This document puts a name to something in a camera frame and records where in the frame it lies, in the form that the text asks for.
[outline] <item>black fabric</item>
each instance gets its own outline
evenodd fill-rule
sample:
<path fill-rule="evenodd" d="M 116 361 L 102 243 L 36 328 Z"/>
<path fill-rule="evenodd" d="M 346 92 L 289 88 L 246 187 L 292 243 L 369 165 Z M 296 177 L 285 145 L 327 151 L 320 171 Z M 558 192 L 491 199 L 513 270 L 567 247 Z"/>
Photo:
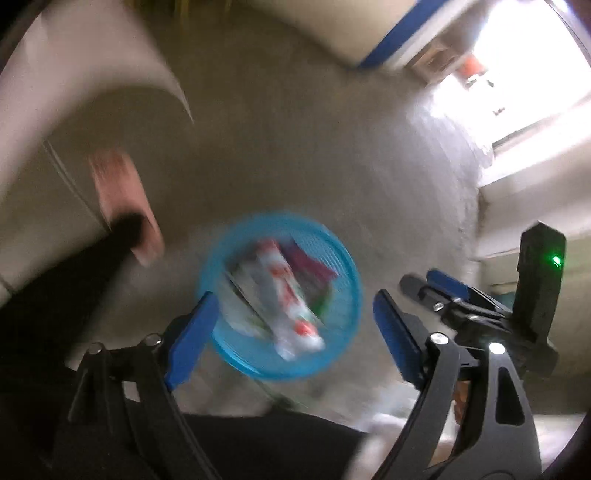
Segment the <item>black fabric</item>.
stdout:
<path fill-rule="evenodd" d="M 4 473 L 14 471 L 2 478 L 43 478 L 40 469 L 50 478 L 57 423 L 75 377 L 64 360 L 132 257 L 143 221 L 140 215 L 120 219 L 104 238 L 49 268 L 0 309 L 0 461 Z M 129 408 L 141 418 L 140 404 L 129 402 Z M 336 480 L 363 438 L 327 420 L 277 409 L 254 418 L 185 418 L 224 480 Z M 72 439 L 73 463 L 74 446 L 91 444 Z M 129 478 L 133 464 L 121 460 L 120 478 Z"/>

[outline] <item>blue gripper pad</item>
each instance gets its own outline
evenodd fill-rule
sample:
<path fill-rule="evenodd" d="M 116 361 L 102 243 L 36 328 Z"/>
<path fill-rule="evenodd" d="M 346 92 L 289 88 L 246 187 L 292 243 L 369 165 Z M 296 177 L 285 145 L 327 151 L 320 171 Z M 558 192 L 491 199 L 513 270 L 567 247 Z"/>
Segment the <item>blue gripper pad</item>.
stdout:
<path fill-rule="evenodd" d="M 427 284 L 430 287 L 442 291 L 450 298 L 457 297 L 463 301 L 470 300 L 468 285 L 456 280 L 453 277 L 450 277 L 446 273 L 443 273 L 441 270 L 437 270 L 436 268 L 433 268 L 427 272 Z"/>
<path fill-rule="evenodd" d="M 374 297 L 374 319 L 402 378 L 422 390 L 428 331 L 421 320 L 401 312 L 386 290 L 380 290 Z"/>
<path fill-rule="evenodd" d="M 164 382 L 170 391 L 187 381 L 203 348 L 209 341 L 219 316 L 217 297 L 206 292 L 193 311 L 171 322 L 164 332 L 168 343 L 168 370 Z"/>

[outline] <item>metal bolt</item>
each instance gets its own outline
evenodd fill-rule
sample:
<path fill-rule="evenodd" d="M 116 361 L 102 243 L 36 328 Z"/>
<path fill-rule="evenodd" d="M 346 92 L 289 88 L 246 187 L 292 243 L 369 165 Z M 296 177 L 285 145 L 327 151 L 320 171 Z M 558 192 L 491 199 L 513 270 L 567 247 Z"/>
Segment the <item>metal bolt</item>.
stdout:
<path fill-rule="evenodd" d="M 162 343 L 162 337 L 157 333 L 150 333 L 144 338 L 144 343 L 148 346 L 156 346 Z"/>
<path fill-rule="evenodd" d="M 433 343 L 436 343 L 438 345 L 445 345 L 446 343 L 449 343 L 449 338 L 447 338 L 447 335 L 444 335 L 440 332 L 432 333 L 429 338 Z"/>
<path fill-rule="evenodd" d="M 91 355 L 96 355 L 97 353 L 100 353 L 103 349 L 103 344 L 100 342 L 95 342 L 95 343 L 91 343 L 90 346 L 88 347 L 88 353 L 90 353 Z"/>
<path fill-rule="evenodd" d="M 488 349 L 494 353 L 495 355 L 502 355 L 505 353 L 505 347 L 502 346 L 500 343 L 492 342 L 489 344 Z"/>

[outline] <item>concrete floor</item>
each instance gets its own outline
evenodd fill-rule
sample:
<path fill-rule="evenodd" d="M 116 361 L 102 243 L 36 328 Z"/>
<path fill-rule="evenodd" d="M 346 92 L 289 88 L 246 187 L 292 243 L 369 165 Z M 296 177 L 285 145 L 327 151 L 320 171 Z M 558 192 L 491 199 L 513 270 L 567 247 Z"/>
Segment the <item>concrete floor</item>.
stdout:
<path fill-rule="evenodd" d="M 453 113 L 411 73 L 385 76 L 339 64 L 296 30 L 235 5 L 222 21 L 196 6 L 185 30 L 145 18 L 195 118 L 152 89 L 104 94 L 69 117 L 50 140 L 93 208 L 86 157 L 119 146 L 135 160 L 167 253 L 143 270 L 130 264 L 88 332 L 127 346 L 164 329 L 194 305 L 199 269 L 225 228 L 245 214 L 289 210 L 340 237 L 365 292 L 359 334 L 328 370 L 271 385 L 307 411 L 351 425 L 396 409 L 396 367 L 374 325 L 371 299 L 397 292 L 407 272 L 459 275 L 477 217 L 482 152 Z M 0 273 L 19 285 L 100 232 L 44 153 L 33 156 L 0 206 Z M 177 391 L 183 409 L 251 414 L 265 394 L 208 350 Z"/>

